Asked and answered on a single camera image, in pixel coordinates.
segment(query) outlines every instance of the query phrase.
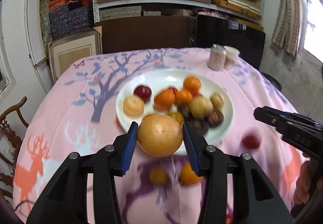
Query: patterned curtain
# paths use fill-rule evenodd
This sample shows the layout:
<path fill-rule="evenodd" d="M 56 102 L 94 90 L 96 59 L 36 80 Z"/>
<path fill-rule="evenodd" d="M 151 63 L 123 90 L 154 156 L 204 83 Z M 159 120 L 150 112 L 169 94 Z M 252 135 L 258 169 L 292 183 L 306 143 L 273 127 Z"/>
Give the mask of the patterned curtain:
<path fill-rule="evenodd" d="M 296 57 L 301 27 L 301 0 L 280 0 L 272 42 Z"/>

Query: pink tablecloth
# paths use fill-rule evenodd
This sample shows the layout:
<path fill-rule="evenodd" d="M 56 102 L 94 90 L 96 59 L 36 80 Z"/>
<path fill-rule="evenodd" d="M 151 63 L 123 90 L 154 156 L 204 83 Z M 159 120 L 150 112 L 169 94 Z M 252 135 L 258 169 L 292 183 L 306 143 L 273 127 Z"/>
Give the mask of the pink tablecloth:
<path fill-rule="evenodd" d="M 304 158 L 281 141 L 274 128 L 256 121 L 253 111 L 264 105 L 289 112 L 295 109 L 245 61 L 239 60 L 231 71 L 215 72 L 206 65 L 209 54 L 209 49 L 200 48 L 151 49 L 88 57 L 73 64 L 56 82 L 28 127 L 16 168 L 14 204 L 25 199 L 36 201 L 69 153 L 92 154 L 123 133 L 115 114 L 115 100 L 122 84 L 142 72 L 178 68 L 200 73 L 228 92 L 235 108 L 235 122 L 218 147 L 239 156 L 246 151 L 240 144 L 242 136 L 257 130 L 263 142 L 252 155 L 290 209 Z M 186 159 L 158 159 L 136 147 L 130 170 L 125 177 L 116 178 L 124 224 L 197 223 L 205 183 L 189 187 L 178 183 Z M 149 170 L 155 165 L 167 170 L 170 185 L 153 186 L 149 182 Z M 92 191 L 88 190 L 88 221 L 94 223 Z M 31 208 L 31 204 L 24 203 L 17 211 L 23 221 Z"/>

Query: tablecloth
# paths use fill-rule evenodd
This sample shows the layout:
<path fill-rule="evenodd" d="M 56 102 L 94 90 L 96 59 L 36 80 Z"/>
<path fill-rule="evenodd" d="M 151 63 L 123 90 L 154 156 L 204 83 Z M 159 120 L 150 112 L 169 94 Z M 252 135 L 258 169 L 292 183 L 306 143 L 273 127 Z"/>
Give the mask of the tablecloth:
<path fill-rule="evenodd" d="M 71 152 L 81 156 L 92 154 L 124 133 L 115 111 L 116 97 L 124 83 L 143 72 L 177 68 L 200 73 L 227 91 L 234 104 L 235 121 L 217 147 L 224 153 L 239 156 L 247 151 L 241 144 L 242 136 L 257 131 L 262 144 L 251 154 L 291 209 L 304 158 L 284 143 L 274 128 L 256 121 L 253 111 L 265 105 L 288 112 L 295 109 L 242 59 L 230 71 L 213 71 L 206 64 L 209 55 L 209 49 L 201 48 L 149 49 L 87 57 L 71 65 L 41 103 L 27 129 L 14 177 L 14 205 L 25 199 L 35 202 Z M 185 162 L 185 156 L 156 158 L 136 147 L 130 170 L 123 178 L 115 178 L 124 224 L 197 223 L 205 182 L 182 186 L 178 176 Z M 154 186 L 149 182 L 149 171 L 156 165 L 167 171 L 168 185 Z M 93 176 L 89 176 L 89 223 L 94 223 L 92 183 Z M 228 194 L 232 198 L 230 184 Z M 24 203 L 19 207 L 17 214 L 24 222 L 32 206 Z M 229 203 L 228 222 L 231 213 Z"/>

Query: white plate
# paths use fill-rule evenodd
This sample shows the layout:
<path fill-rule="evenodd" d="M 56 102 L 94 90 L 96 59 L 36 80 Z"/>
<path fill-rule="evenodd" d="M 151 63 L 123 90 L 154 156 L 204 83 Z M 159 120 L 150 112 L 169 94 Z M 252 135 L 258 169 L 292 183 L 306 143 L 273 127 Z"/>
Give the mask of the white plate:
<path fill-rule="evenodd" d="M 235 111 L 231 98 L 228 96 L 227 92 L 223 90 L 222 87 L 217 85 L 212 80 L 193 72 L 178 69 L 163 69 L 144 73 L 140 76 L 134 77 L 121 88 L 117 96 L 116 113 L 122 128 L 127 132 L 130 128 L 132 121 L 136 121 L 138 124 L 141 123 L 142 116 L 129 117 L 123 112 L 124 99 L 130 95 L 133 95 L 133 91 L 138 85 L 148 85 L 152 91 L 151 101 L 145 104 L 144 114 L 146 114 L 155 112 L 153 109 L 153 100 L 155 95 L 159 91 L 170 86 L 176 87 L 177 89 L 181 89 L 183 87 L 184 79 L 187 76 L 191 75 L 198 77 L 201 81 L 202 87 L 200 89 L 200 92 L 205 97 L 209 97 L 213 92 L 221 92 L 224 96 L 224 107 L 222 110 L 224 115 L 224 121 L 219 127 L 210 128 L 207 134 L 205 135 L 205 139 L 208 144 L 216 145 L 220 143 L 221 139 L 224 138 L 230 131 L 234 121 Z M 182 145 L 175 152 L 175 154 L 186 154 L 184 143 L 182 143 Z"/>

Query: metal bolt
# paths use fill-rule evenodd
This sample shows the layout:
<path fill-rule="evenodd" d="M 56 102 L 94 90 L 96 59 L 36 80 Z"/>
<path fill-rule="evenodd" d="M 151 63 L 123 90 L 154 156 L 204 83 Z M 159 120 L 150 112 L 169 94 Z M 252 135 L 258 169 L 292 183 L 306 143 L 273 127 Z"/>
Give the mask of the metal bolt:
<path fill-rule="evenodd" d="M 114 146 L 113 145 L 107 145 L 104 149 L 107 152 L 112 152 L 112 151 L 114 151 Z"/>
<path fill-rule="evenodd" d="M 251 159 L 251 156 L 249 153 L 243 153 L 242 154 L 242 157 L 245 159 L 245 160 L 250 160 Z"/>
<path fill-rule="evenodd" d="M 73 152 L 73 153 L 71 153 L 68 157 L 69 157 L 70 159 L 76 159 L 78 156 L 79 156 L 79 155 L 78 155 L 78 153 Z"/>
<path fill-rule="evenodd" d="M 206 147 L 206 150 L 207 150 L 208 152 L 215 152 L 215 151 L 216 151 L 216 148 L 215 148 L 215 146 L 208 145 L 208 146 Z"/>

